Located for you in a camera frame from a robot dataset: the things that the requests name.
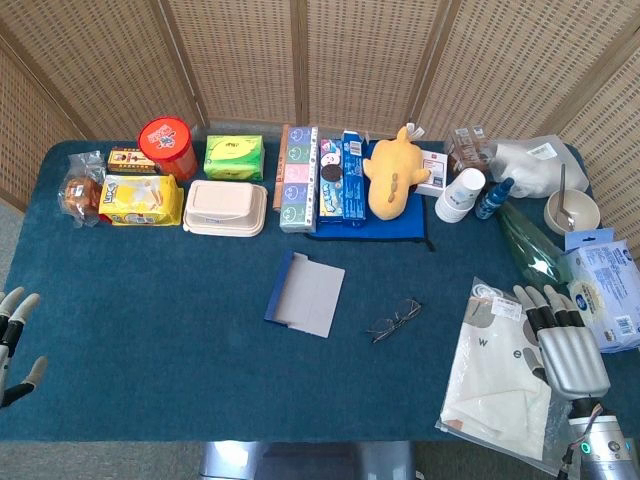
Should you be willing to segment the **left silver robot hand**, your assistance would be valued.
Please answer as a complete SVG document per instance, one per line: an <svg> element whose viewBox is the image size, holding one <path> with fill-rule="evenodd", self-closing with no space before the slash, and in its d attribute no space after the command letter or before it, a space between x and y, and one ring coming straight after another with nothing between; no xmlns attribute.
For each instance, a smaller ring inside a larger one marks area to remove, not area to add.
<svg viewBox="0 0 640 480"><path fill-rule="evenodd" d="M1 408L7 408L32 393L42 382L48 367L46 356L38 357L25 379L12 387L5 386L11 361L16 352L24 326L39 304L40 295L32 293L22 298L23 287L1 293Z"/></svg>

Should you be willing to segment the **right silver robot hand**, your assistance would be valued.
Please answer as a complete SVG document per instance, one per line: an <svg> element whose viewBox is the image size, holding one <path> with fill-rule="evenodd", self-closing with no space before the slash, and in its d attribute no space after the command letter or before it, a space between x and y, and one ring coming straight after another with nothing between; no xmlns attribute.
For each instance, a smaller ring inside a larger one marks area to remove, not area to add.
<svg viewBox="0 0 640 480"><path fill-rule="evenodd" d="M546 285L513 287L526 315L541 362L532 371L560 397L575 401L602 398L610 380L599 347L570 299Z"/></svg>

